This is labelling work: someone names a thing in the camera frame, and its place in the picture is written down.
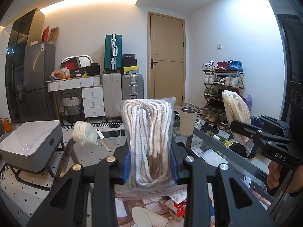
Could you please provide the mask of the woven laundry basket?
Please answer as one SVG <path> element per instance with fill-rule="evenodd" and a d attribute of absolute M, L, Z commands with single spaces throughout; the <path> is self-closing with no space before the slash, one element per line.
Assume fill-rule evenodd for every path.
<path fill-rule="evenodd" d="M 81 120 L 80 97 L 75 93 L 73 94 L 67 93 L 65 95 L 65 98 L 62 99 L 62 101 L 63 101 L 64 113 L 65 116 L 67 117 L 67 120 L 71 123 Z"/>

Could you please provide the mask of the silver suitcase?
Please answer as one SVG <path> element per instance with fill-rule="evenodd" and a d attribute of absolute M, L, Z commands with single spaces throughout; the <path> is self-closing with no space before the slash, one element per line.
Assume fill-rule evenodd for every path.
<path fill-rule="evenodd" d="M 141 74 L 122 75 L 122 99 L 143 99 L 144 80 Z"/>

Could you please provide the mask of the beige cylindrical trash bin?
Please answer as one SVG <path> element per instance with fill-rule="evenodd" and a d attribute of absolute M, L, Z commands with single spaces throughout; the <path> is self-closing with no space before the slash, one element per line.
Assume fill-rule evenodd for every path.
<path fill-rule="evenodd" d="M 180 134 L 190 137 L 194 132 L 197 110 L 193 108 L 181 108 L 180 110 Z"/>

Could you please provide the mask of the wooden door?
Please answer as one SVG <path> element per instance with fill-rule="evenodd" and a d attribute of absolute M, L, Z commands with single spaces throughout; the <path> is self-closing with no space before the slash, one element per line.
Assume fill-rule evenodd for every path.
<path fill-rule="evenodd" d="M 174 97 L 180 106 L 185 91 L 184 20 L 150 12 L 148 25 L 148 97 Z"/>

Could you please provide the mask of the red white balloon glue packet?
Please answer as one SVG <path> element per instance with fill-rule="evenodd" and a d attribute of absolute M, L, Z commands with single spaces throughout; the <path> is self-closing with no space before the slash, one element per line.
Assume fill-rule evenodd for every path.
<path fill-rule="evenodd" d="M 176 208 L 176 215 L 178 217 L 183 217 L 186 212 L 186 201 L 183 201 L 179 204 L 174 203 L 174 207 Z"/>

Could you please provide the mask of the beige suitcase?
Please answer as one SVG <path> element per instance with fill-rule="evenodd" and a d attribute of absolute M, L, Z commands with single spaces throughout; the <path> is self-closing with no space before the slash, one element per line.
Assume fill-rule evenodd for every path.
<path fill-rule="evenodd" d="M 103 74 L 102 86 L 106 118 L 119 117 L 120 113 L 117 104 L 122 100 L 121 74 Z"/>

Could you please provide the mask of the purple paper bag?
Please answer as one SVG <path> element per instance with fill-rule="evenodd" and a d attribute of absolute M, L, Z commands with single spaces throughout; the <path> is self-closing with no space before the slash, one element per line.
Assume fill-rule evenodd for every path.
<path fill-rule="evenodd" d="M 252 96 L 251 95 L 248 95 L 247 97 L 241 96 L 241 98 L 246 103 L 249 110 L 252 110 L 252 102 L 253 102 Z"/>

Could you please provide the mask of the white drawer desk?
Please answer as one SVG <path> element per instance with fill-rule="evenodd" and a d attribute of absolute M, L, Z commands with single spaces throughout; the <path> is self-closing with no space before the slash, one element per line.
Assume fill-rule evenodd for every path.
<path fill-rule="evenodd" d="M 53 94 L 58 91 L 65 91 L 70 94 L 74 90 L 78 91 L 81 94 L 80 100 L 85 118 L 105 116 L 101 75 L 53 80 L 46 83 L 48 92 L 52 92 Z"/>

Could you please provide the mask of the teal suitcase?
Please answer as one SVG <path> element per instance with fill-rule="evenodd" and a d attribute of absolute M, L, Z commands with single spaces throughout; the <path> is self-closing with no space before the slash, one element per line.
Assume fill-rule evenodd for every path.
<path fill-rule="evenodd" d="M 105 36 L 104 71 L 120 73 L 122 70 L 122 35 Z"/>

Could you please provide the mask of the red nike shoe box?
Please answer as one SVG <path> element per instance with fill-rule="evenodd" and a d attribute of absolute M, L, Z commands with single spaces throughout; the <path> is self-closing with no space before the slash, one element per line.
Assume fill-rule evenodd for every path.
<path fill-rule="evenodd" d="M 61 69 L 67 68 L 71 73 L 81 68 L 80 61 L 77 56 L 66 58 L 61 63 Z"/>

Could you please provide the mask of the wooden shoe rack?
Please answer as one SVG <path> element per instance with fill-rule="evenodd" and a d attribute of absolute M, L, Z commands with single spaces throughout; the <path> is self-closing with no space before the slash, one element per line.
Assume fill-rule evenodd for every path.
<path fill-rule="evenodd" d="M 244 73 L 236 70 L 215 68 L 214 70 L 203 70 L 204 72 L 204 99 L 205 106 L 202 108 L 202 119 L 219 130 L 230 132 L 227 119 L 224 95 L 236 93 L 241 95 L 245 90 Z"/>

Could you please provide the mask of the anime printed desk mat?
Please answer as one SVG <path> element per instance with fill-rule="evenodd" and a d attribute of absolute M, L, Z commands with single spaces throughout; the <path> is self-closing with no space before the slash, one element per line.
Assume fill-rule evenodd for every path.
<path fill-rule="evenodd" d="M 118 226 L 183 226 L 174 203 L 186 201 L 186 191 L 156 198 L 115 199 Z"/>

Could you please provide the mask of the dark grey refrigerator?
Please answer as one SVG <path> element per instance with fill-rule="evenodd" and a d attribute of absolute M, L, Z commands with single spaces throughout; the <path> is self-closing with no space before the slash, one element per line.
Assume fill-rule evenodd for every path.
<path fill-rule="evenodd" d="M 47 81 L 55 69 L 55 47 L 42 42 L 27 47 L 24 61 L 24 121 L 56 119 L 52 94 Z"/>

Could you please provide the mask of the white wrapped bundle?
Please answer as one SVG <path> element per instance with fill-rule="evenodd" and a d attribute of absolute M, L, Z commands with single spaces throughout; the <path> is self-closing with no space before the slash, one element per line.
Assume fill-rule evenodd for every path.
<path fill-rule="evenodd" d="M 88 122 L 77 121 L 74 124 L 72 139 L 82 146 L 93 146 L 98 144 L 98 134 L 94 127 Z"/>

